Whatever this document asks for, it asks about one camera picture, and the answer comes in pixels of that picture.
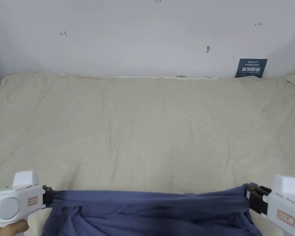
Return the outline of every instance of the round gray button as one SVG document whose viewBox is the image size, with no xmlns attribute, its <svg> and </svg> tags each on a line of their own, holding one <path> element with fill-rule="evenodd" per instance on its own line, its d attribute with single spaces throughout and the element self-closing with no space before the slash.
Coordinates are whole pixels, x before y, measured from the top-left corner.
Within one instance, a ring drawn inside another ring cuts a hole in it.
<svg viewBox="0 0 295 236">
<path fill-rule="evenodd" d="M 4 198 L 0 201 L 0 219 L 10 220 L 18 214 L 20 202 L 16 198 Z"/>
</svg>

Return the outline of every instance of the red-bordered label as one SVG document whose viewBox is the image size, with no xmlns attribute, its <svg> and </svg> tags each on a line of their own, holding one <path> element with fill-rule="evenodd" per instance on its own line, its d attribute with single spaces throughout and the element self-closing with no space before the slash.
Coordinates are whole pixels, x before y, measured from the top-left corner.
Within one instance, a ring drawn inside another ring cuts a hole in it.
<svg viewBox="0 0 295 236">
<path fill-rule="evenodd" d="M 27 202 L 28 202 L 28 206 L 38 204 L 38 197 L 29 198 Z"/>
<path fill-rule="evenodd" d="M 286 214 L 285 212 L 278 210 L 277 211 L 277 217 L 281 220 L 284 221 L 285 223 L 289 224 L 290 226 L 295 226 L 295 218 L 292 217 L 289 214 Z"/>
</svg>

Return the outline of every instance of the bed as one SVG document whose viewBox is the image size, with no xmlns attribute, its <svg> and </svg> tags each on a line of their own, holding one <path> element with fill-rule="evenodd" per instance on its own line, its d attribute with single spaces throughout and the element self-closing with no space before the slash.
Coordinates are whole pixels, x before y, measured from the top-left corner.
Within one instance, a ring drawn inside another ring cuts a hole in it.
<svg viewBox="0 0 295 236">
<path fill-rule="evenodd" d="M 0 83 L 0 187 L 32 169 L 56 190 L 271 187 L 277 173 L 295 176 L 295 77 L 12 74 Z M 30 216 L 27 235 L 48 213 Z"/>
</svg>

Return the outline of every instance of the wrinkled fabric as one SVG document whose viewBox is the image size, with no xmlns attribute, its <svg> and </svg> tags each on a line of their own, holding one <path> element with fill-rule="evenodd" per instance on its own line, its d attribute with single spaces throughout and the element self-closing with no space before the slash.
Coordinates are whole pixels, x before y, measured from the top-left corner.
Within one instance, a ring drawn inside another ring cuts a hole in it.
<svg viewBox="0 0 295 236">
<path fill-rule="evenodd" d="M 54 191 L 43 236 L 261 236 L 244 186 L 207 194 Z"/>
</svg>

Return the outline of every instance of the white wall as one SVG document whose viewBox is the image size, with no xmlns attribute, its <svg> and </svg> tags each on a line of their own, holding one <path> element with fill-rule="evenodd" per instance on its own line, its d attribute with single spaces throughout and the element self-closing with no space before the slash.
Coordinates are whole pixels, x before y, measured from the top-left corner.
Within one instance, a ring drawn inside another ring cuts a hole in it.
<svg viewBox="0 0 295 236">
<path fill-rule="evenodd" d="M 0 77 L 233 77 L 240 58 L 295 72 L 295 0 L 0 0 Z"/>
</svg>

